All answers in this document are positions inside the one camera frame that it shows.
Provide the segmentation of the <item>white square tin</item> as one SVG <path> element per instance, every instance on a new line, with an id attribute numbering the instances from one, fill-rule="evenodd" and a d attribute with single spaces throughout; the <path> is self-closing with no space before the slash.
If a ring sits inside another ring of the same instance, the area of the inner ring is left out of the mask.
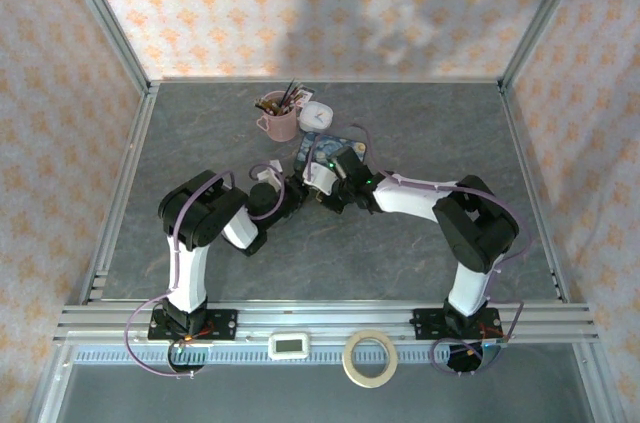
<path id="1" fill-rule="evenodd" d="M 333 122 L 331 107 L 317 101 L 305 103 L 298 116 L 299 128 L 304 132 L 324 132 Z"/>

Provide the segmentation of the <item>pink mug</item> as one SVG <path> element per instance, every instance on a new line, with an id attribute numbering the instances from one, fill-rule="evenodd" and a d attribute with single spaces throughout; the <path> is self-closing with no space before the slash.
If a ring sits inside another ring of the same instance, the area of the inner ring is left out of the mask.
<path id="1" fill-rule="evenodd" d="M 282 103 L 284 91 L 272 91 L 256 101 L 261 116 L 257 127 L 275 142 L 287 142 L 298 133 L 297 108 L 293 103 Z"/>

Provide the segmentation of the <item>white digital timer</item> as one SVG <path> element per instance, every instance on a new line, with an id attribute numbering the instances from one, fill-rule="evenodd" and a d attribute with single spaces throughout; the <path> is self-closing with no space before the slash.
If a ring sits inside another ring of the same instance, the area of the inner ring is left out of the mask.
<path id="1" fill-rule="evenodd" d="M 268 339 L 268 356 L 272 360 L 306 359 L 310 347 L 310 337 L 305 332 L 274 333 Z"/>

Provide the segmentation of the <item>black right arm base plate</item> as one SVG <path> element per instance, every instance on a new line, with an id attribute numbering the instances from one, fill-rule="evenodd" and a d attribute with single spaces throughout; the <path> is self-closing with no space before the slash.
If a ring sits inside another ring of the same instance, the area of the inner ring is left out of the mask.
<path id="1" fill-rule="evenodd" d="M 409 323 L 417 340 L 479 340 L 504 335 L 501 317 L 495 308 L 482 307 L 469 317 L 449 308 L 417 308 Z"/>

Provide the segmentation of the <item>long aluminium frame rail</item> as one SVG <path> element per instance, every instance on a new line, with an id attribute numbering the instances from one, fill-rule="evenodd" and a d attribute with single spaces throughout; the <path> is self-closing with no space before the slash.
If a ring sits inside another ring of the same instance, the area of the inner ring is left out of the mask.
<path id="1" fill-rule="evenodd" d="M 88 305 L 63 308 L 56 342 L 118 343 L 125 327 L 130 327 L 134 343 L 147 341 L 151 310 L 135 312 L 137 301 L 95 301 Z M 238 311 L 235 342 L 240 345 L 264 343 L 280 332 L 305 332 L 318 345 L 342 344 L 355 332 L 381 331 L 395 343 L 417 344 L 409 323 L 414 309 L 440 308 L 417 301 L 240 301 L 211 302 L 211 309 Z M 504 331 L 502 340 L 511 344 L 596 343 L 599 341 L 594 318 L 586 304 L 527 302 L 497 304 Z"/>

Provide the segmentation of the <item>bundle of paint brushes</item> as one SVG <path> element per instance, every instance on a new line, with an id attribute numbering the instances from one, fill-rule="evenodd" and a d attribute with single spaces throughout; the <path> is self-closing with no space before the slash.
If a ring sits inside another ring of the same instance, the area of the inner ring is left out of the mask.
<path id="1" fill-rule="evenodd" d="M 263 96 L 254 101 L 254 107 L 269 116 L 283 116 L 301 109 L 310 102 L 315 90 L 303 83 L 292 80 L 283 92 L 276 91 L 272 96 Z"/>

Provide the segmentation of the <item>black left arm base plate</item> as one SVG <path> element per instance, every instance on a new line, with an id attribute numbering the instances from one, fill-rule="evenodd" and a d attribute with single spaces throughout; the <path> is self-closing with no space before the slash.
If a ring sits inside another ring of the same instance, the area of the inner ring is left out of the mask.
<path id="1" fill-rule="evenodd" d="M 233 309 L 209 309 L 199 331 L 188 332 L 171 319 L 162 309 L 154 309 L 148 328 L 150 341 L 186 339 L 187 341 L 234 341 L 238 311 Z"/>

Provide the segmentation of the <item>aluminium frame corner post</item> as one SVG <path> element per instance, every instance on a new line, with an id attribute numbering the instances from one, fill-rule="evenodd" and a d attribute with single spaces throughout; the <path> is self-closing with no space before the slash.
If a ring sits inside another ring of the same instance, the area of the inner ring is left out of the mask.
<path id="1" fill-rule="evenodd" d="M 108 0 L 85 0 L 109 44 L 141 95 L 149 92 L 150 80 Z"/>
<path id="2" fill-rule="evenodd" d="M 541 0 L 502 77 L 497 80 L 501 95 L 506 95 L 513 86 L 560 2 L 561 0 Z"/>

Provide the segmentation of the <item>roll of masking tape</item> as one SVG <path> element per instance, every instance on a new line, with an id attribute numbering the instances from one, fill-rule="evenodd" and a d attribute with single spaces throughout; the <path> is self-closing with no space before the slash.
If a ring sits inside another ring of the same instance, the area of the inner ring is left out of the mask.
<path id="1" fill-rule="evenodd" d="M 353 360 L 356 347 L 366 340 L 373 341 L 381 346 L 388 359 L 384 370 L 375 377 L 367 377 L 360 373 L 356 369 Z M 398 363 L 397 350 L 392 340 L 387 334 L 373 329 L 360 330 L 353 333 L 347 339 L 342 354 L 342 366 L 346 376 L 352 383 L 365 389 L 376 389 L 387 384 L 395 375 Z"/>

